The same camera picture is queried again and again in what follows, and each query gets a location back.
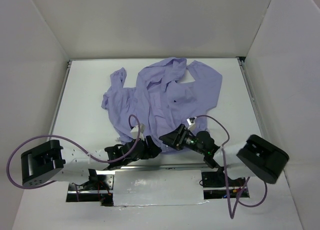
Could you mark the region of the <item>lavender zip-up jacket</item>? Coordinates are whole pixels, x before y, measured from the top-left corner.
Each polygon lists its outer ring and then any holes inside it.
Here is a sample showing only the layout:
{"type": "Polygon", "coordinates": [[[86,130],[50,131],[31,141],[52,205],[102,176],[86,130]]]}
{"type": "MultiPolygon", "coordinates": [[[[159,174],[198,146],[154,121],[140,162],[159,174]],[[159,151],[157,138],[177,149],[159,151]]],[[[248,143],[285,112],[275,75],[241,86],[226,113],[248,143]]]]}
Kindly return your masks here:
{"type": "Polygon", "coordinates": [[[144,134],[151,136],[164,155],[176,151],[159,137],[187,124],[187,118],[202,116],[216,108],[223,76],[212,67],[186,58],[166,58],[143,68],[135,87],[125,87],[125,68],[110,75],[111,86],[103,94],[101,107],[108,112],[122,143],[131,141],[129,115],[133,124],[145,125],[144,134]]]}

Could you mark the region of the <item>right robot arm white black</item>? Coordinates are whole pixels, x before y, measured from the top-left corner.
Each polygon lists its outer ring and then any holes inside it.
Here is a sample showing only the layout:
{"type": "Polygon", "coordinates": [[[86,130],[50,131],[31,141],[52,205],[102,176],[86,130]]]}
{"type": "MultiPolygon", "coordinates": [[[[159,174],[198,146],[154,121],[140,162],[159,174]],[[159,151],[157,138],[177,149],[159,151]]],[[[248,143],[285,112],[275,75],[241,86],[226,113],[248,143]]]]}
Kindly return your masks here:
{"type": "Polygon", "coordinates": [[[195,136],[183,124],[159,138],[165,145],[179,151],[190,149],[203,155],[203,161],[217,174],[218,182],[230,185],[235,179],[258,177],[275,184],[289,161],[289,155],[258,135],[250,135],[244,142],[232,146],[218,146],[208,131],[195,136]]]}

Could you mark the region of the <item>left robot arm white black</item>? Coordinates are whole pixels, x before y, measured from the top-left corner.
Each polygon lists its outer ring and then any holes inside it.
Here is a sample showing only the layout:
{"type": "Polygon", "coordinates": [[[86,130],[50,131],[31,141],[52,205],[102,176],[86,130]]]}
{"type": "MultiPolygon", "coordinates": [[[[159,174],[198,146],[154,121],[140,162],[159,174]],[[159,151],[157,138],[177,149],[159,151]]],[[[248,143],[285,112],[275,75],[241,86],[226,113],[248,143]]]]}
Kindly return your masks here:
{"type": "Polygon", "coordinates": [[[64,148],[59,140],[50,140],[21,154],[22,185],[36,188],[48,181],[59,181],[91,190],[98,184],[97,171],[117,170],[137,160],[154,159],[161,151],[151,136],[94,153],[85,153],[79,147],[64,148]]]}

